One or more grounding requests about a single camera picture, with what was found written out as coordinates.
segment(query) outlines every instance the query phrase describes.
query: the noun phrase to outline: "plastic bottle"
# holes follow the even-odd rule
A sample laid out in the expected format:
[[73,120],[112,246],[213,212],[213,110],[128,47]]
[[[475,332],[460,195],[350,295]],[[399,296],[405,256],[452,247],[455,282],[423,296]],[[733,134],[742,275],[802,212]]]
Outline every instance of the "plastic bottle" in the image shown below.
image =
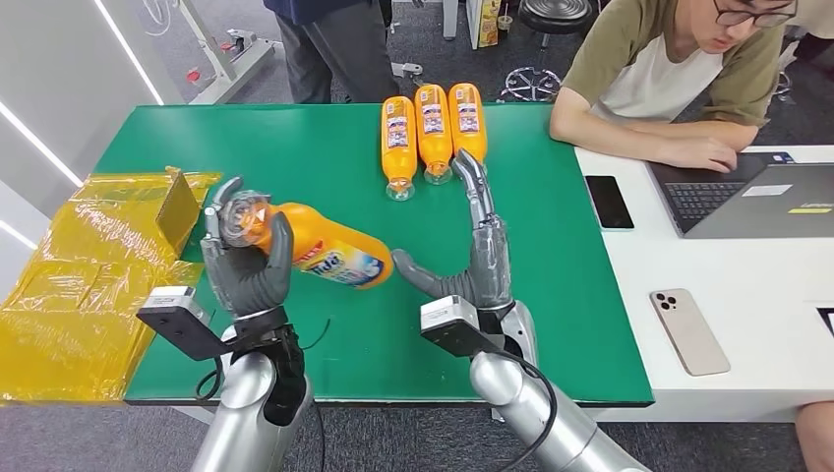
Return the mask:
[[451,178],[451,127],[446,93],[440,86],[426,85],[414,95],[417,115],[417,142],[420,158],[426,164],[423,173],[430,184],[441,185]]
[[223,238],[232,246],[254,245],[268,253],[270,223],[279,211],[292,227],[292,264],[301,271],[360,289],[390,276],[390,251],[379,239],[331,221],[311,206],[271,205],[258,192],[238,192],[226,204],[220,215]]
[[478,162],[487,156],[487,128],[481,93],[472,84],[457,84],[448,91],[448,114],[454,153],[465,148]]
[[417,137],[414,104],[405,96],[393,96],[383,103],[383,172],[388,178],[386,192],[399,202],[414,197],[411,179],[417,172]]

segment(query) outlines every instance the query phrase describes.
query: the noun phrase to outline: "green tabletop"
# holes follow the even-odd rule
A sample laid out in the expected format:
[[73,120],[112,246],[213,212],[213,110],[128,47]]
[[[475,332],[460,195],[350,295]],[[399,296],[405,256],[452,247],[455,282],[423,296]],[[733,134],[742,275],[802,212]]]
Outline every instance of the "green tabletop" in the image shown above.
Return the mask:
[[[506,221],[512,289],[532,312],[542,371],[581,401],[645,405],[643,364],[571,147],[546,133],[547,105],[485,110],[487,167],[496,209]],[[184,171],[242,174],[246,188],[273,202],[300,202],[324,216],[408,250],[441,274],[468,262],[470,222],[459,181],[440,187],[415,177],[414,199],[385,193],[379,105],[224,105],[140,107],[122,126],[95,172]],[[183,259],[198,261],[198,223]],[[468,360],[420,337],[428,298],[394,274],[367,291],[293,272],[286,311],[306,351],[319,400],[473,400]],[[205,277],[197,300],[229,316]],[[194,362],[162,337],[150,345],[126,400],[192,398],[210,361]]]

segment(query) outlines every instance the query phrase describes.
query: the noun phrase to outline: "laptop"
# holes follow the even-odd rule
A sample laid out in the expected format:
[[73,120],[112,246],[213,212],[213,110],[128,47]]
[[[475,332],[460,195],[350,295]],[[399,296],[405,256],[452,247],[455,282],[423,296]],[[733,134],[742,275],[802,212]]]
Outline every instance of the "laptop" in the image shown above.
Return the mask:
[[834,237],[834,163],[744,152],[727,174],[649,166],[684,238]]

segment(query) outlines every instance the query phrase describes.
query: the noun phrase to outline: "laptop keyboard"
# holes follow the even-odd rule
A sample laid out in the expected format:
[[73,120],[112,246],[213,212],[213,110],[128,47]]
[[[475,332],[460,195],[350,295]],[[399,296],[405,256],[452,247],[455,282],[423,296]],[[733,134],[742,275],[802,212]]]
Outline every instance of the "laptop keyboard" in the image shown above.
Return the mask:
[[701,220],[745,185],[744,182],[666,184],[666,190],[681,218]]

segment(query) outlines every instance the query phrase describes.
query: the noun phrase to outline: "white wall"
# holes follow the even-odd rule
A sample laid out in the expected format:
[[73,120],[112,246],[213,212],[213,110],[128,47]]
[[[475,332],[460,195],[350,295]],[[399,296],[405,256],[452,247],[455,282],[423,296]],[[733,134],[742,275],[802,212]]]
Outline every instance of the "white wall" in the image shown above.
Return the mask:
[[[2,182],[0,182],[0,202],[3,204],[0,210],[0,221],[15,228],[34,244],[37,244],[46,234],[49,218]],[[32,249],[25,243],[10,233],[0,230],[0,261],[3,262],[0,268],[0,303],[6,299],[15,286],[18,275],[29,260],[31,253]]]
[[[11,1],[0,14],[0,102],[82,180],[131,110],[156,104],[94,2]],[[127,2],[103,4],[164,101],[180,102]],[[2,127],[0,180],[51,216],[73,185],[8,123]]]

